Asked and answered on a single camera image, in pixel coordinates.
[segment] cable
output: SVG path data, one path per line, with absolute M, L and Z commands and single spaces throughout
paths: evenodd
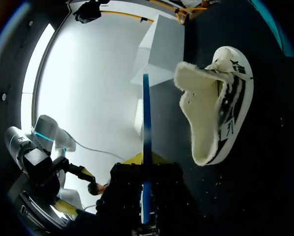
M 128 14 L 128 13 L 123 13 L 123 12 L 118 12 L 118 11 L 101 11 L 102 13 L 110 13 L 110 14 L 117 14 L 117 15 L 123 15 L 123 16 L 131 16 L 137 19 L 141 19 L 141 16 L 133 15 L 133 14 Z M 147 22 L 153 23 L 153 20 L 146 19 Z
M 109 154 L 111 156 L 115 156 L 116 158 L 122 160 L 122 161 L 125 161 L 122 157 L 118 156 L 118 155 L 115 155 L 111 152 L 108 152 L 108 151 L 101 151 L 101 150 L 97 150 L 97 149 L 92 149 L 92 148 L 88 148 L 88 147 L 85 147 L 84 145 L 80 144 L 79 142 L 77 142 L 66 130 L 64 130 L 66 132 L 66 134 L 68 134 L 68 136 L 75 141 L 75 143 L 77 143 L 79 146 L 81 146 L 82 148 L 85 148 L 87 150 L 90 150 L 90 151 L 96 151 L 96 152 L 101 152 L 101 153 L 105 153 L 105 154 Z
M 97 205 L 91 205 L 91 206 L 88 206 L 88 207 L 85 207 L 84 210 L 86 210 L 87 208 L 90 208 L 90 207 L 95 207 Z
M 181 24 L 180 17 L 179 17 L 179 15 L 177 13 L 176 13 L 176 17 L 177 17 L 178 23 Z

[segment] yellow pad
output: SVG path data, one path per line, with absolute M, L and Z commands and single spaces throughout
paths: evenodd
M 136 156 L 132 157 L 131 159 L 124 161 L 123 164 L 136 164 L 136 165 L 141 165 L 143 160 L 143 153 L 140 152 Z M 161 156 L 157 155 L 156 153 L 152 153 L 152 162 L 153 164 L 158 164 L 158 163 L 170 163 L 169 161 L 164 160 Z
M 65 213 L 65 214 L 72 214 L 72 215 L 78 215 L 76 212 L 76 207 L 72 206 L 71 204 L 59 199 L 53 207 L 58 210 L 59 212 Z

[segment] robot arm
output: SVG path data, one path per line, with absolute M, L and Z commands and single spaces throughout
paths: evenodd
M 47 115 L 38 118 L 35 127 L 31 129 L 31 136 L 37 146 L 48 153 L 51 153 L 54 142 L 56 149 L 65 149 L 69 152 L 76 150 L 76 143 L 71 136 Z

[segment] white fuzzy shoe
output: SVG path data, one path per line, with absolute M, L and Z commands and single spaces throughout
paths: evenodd
M 223 161 L 229 154 L 253 97 L 251 66 L 238 49 L 217 49 L 205 69 L 180 62 L 174 79 L 185 91 L 180 107 L 192 133 L 192 155 L 199 166 Z

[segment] white wall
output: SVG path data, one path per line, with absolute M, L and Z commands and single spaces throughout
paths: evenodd
M 80 5 L 73 4 L 73 11 Z M 120 15 L 105 14 L 88 24 L 70 16 L 45 64 L 38 114 L 56 119 L 87 147 L 124 159 L 140 152 L 142 142 L 134 129 L 134 118 L 142 88 L 130 80 L 137 48 L 149 27 L 148 22 Z M 113 156 L 81 147 L 67 157 L 75 165 L 85 166 L 102 184 L 118 162 Z M 87 185 L 71 174 L 66 176 L 65 188 L 78 190 L 84 206 L 98 199 L 88 193 Z

